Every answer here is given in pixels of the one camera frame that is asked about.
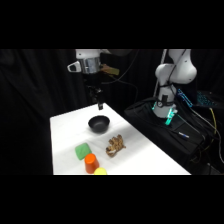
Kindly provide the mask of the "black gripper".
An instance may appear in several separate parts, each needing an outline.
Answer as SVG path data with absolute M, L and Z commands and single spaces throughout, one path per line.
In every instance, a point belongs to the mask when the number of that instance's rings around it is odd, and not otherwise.
M 86 77 L 86 85 L 89 89 L 90 96 L 98 103 L 98 110 L 103 110 L 102 89 L 100 75 L 88 74 Z

